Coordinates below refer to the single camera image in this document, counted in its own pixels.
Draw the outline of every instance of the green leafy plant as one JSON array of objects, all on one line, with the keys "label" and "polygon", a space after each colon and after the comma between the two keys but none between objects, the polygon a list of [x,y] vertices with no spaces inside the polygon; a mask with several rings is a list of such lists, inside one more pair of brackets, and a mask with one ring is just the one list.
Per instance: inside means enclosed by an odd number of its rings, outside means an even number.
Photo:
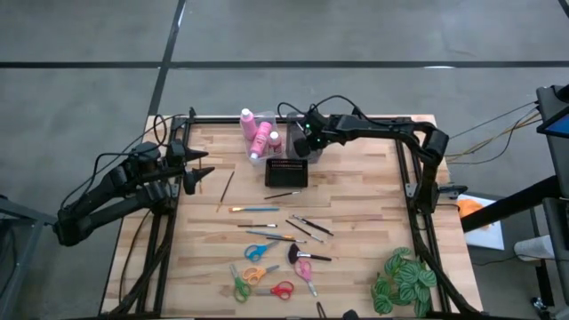
[{"label": "green leafy plant", "polygon": [[408,259],[412,251],[406,247],[396,248],[393,256],[385,262],[386,276],[378,272],[372,285],[373,309],[380,315],[393,310],[393,305],[415,304],[415,315],[424,317],[430,310],[430,289],[437,285],[437,277],[427,270],[425,263]]}]

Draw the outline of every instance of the wooden tabletop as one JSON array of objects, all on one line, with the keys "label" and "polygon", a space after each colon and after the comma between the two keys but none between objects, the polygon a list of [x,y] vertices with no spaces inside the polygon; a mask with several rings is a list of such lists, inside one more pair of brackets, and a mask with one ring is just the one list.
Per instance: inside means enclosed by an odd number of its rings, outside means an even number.
[{"label": "wooden tabletop", "polygon": [[[435,120],[433,116],[412,118],[432,123]],[[151,125],[152,119],[149,119],[147,127]],[[210,155],[203,158],[203,166],[215,166],[215,171],[205,177],[195,195],[186,196],[181,192],[163,316],[317,317],[317,301],[322,303],[329,317],[342,316],[351,308],[363,317],[377,316],[370,295],[376,273],[383,273],[383,264],[395,248],[413,248],[395,142],[359,139],[344,147],[331,145],[318,164],[309,166],[308,188],[298,195],[263,200],[265,196],[286,190],[264,186],[265,167],[253,166],[247,159],[238,124],[195,124],[191,128],[189,145],[208,151]],[[283,125],[279,129],[284,133]],[[145,140],[155,140],[152,132]],[[408,150],[406,152],[409,173],[413,176]],[[224,204],[216,212],[221,193],[233,171],[235,176]],[[440,183],[449,181],[445,163],[439,167],[437,180]],[[228,212],[231,206],[244,205],[274,205],[281,210]],[[144,213],[136,212],[124,219],[103,311],[109,311],[117,304],[125,257]],[[314,233],[323,237],[326,243],[310,239],[285,223],[292,214],[311,219],[330,229],[335,236],[315,230]],[[466,300],[482,310],[458,213],[452,206],[441,206],[433,220],[445,273]],[[132,287],[142,271],[150,221],[145,220],[132,253],[124,292]],[[289,280],[295,285],[291,299],[251,296],[245,304],[235,301],[229,265],[235,264],[239,272],[253,266],[244,258],[244,249],[250,244],[268,243],[263,236],[246,234],[243,228],[236,226],[249,223],[276,223],[278,228],[263,230],[308,240],[307,244],[299,244],[301,250],[333,258],[332,262],[311,261],[313,283],[318,292],[316,298],[288,264],[286,253],[290,245],[282,242],[268,250],[256,264],[262,267],[280,265],[279,270],[262,278],[259,288],[270,288]],[[148,309],[154,301],[156,274],[150,284]],[[432,290],[431,296],[438,306],[436,289]],[[394,307],[392,314],[387,316],[413,316],[413,306]]]}]

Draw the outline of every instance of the pink paint bottle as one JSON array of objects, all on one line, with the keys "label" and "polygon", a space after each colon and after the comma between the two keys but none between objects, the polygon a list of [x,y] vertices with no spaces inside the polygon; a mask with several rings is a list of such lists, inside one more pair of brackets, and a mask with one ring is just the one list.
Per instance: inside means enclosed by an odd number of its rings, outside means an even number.
[{"label": "pink paint bottle", "polygon": [[274,154],[279,154],[283,152],[283,140],[278,132],[271,132],[268,136],[268,146],[271,148]]},{"label": "pink paint bottle", "polygon": [[268,122],[261,122],[259,124],[259,130],[257,130],[257,135],[251,145],[251,159],[258,159],[262,156],[265,146],[267,146],[268,135],[270,134],[272,126],[273,124]]},{"label": "pink paint bottle", "polygon": [[245,138],[249,141],[255,139],[255,134],[257,134],[257,124],[255,123],[255,117],[253,116],[251,110],[248,108],[241,110],[240,122]]}]

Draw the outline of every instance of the orange scissors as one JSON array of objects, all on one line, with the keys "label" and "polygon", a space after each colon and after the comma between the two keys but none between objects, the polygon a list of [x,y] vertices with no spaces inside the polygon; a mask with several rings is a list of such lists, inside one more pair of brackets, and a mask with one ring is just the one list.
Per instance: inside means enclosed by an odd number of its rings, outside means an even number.
[{"label": "orange scissors", "polygon": [[255,291],[257,295],[276,295],[282,300],[289,300],[294,291],[294,284],[290,281],[283,281],[270,289],[259,289]]},{"label": "orange scissors", "polygon": [[256,285],[259,283],[260,279],[265,276],[267,273],[277,270],[278,265],[268,267],[268,268],[259,268],[259,267],[250,267],[243,271],[243,279],[247,281],[250,285]]}]

